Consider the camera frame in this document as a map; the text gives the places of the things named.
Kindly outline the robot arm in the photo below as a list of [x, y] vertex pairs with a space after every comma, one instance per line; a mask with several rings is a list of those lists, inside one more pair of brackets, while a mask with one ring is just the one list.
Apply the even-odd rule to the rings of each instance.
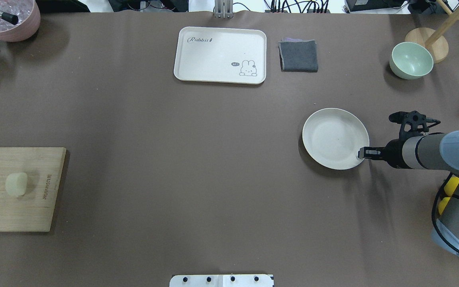
[[[459, 180], [459, 130], [450, 133], [401, 131], [384, 147], [362, 147], [358, 158], [385, 161], [397, 169], [445, 170]], [[445, 181], [432, 207], [432, 240], [459, 256], [459, 183], [441, 198]]]

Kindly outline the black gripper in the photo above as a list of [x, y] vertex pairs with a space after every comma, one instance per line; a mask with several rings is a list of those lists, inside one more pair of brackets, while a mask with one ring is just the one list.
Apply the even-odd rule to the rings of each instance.
[[402, 155], [404, 141], [400, 139], [391, 140], [385, 147], [361, 147], [358, 151], [359, 159], [370, 159], [385, 161], [393, 168], [404, 169]]

